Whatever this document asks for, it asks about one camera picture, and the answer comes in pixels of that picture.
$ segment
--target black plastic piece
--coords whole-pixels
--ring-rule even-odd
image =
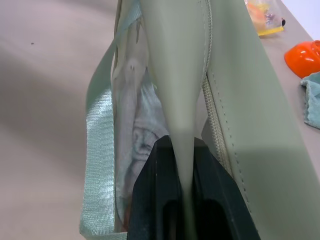
[[[194,141],[198,240],[259,240],[239,188],[202,140]],[[184,240],[182,189],[169,136],[159,139],[134,184],[127,240]]]

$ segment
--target orange object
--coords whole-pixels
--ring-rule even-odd
[[[255,30],[257,32],[266,30],[266,17],[264,12],[250,2],[247,3],[246,7],[248,9]]]
[[[284,54],[289,68],[300,78],[320,72],[320,41],[302,42]]]

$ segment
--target stitching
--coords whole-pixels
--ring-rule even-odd
[[[217,81],[216,81],[216,78],[215,78],[215,76],[214,76],[213,73],[212,73],[212,77],[213,77],[213,80],[214,80],[214,85],[215,85],[216,91],[217,91],[217,93],[218,93],[219,102],[220,102],[220,105],[221,105],[222,110],[223,110],[224,120],[225,120],[225,122],[228,124],[226,112],[225,112],[225,110],[224,110],[224,106],[223,106],[223,104],[222,104],[222,99],[221,99],[221,97],[220,97],[220,92],[219,92],[219,90],[218,90]],[[238,159],[238,154],[237,154],[237,152],[236,152],[236,150],[235,150],[235,144],[234,144],[233,139],[232,139],[232,134],[231,134],[230,127],[227,126],[227,129],[228,129],[228,132],[229,132],[229,137],[230,137],[230,140],[231,140],[231,144],[232,144],[232,149],[233,149],[233,154],[234,154],[234,157],[235,157],[235,161],[236,161],[236,164],[237,164],[237,166],[238,166],[239,173],[240,173],[240,179],[241,179],[242,188],[243,188],[243,191],[244,191],[245,200],[246,200],[246,202],[247,202],[247,207],[248,207],[249,212],[252,213],[252,211],[251,211],[251,209],[250,209],[250,201],[249,201],[249,198],[248,198],[248,195],[247,195],[247,189],[246,189],[244,177],[243,177],[243,175],[242,175],[242,171],[241,171],[241,167],[240,167],[240,162],[239,162],[239,159]]]
[[[212,39],[213,39],[213,20],[212,20],[212,10],[211,10],[211,3],[210,0],[205,0],[207,10],[208,10],[208,28],[209,28],[209,50],[208,50],[208,56],[206,59],[206,66],[205,66],[205,72],[207,73],[209,62],[211,58],[211,49],[212,49]]]
[[[202,82],[205,78],[205,74],[206,74],[206,49],[207,49],[207,43],[206,43],[206,20],[205,20],[205,10],[204,10],[204,6],[202,4],[203,0],[199,0],[200,4],[201,4],[201,9],[202,9],[202,16],[203,16],[203,28],[204,28],[204,57],[203,57],[203,69],[202,69],[202,76],[201,76],[201,85]]]

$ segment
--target bag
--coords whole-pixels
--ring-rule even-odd
[[[319,182],[246,5],[202,1],[213,23],[198,102],[209,113],[199,110],[211,130],[206,143],[237,182],[261,239],[318,239]],[[119,1],[114,40],[88,87],[79,226],[87,240],[127,238],[133,184],[154,142],[168,134],[141,16],[138,0]],[[202,132],[204,121],[197,124]]]

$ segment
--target shiny green strap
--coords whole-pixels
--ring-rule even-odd
[[[87,240],[124,240],[127,236],[126,233],[114,233],[115,147],[111,67],[118,41],[140,16],[140,4],[135,0],[97,67],[87,91],[87,156],[79,226],[80,233]]]

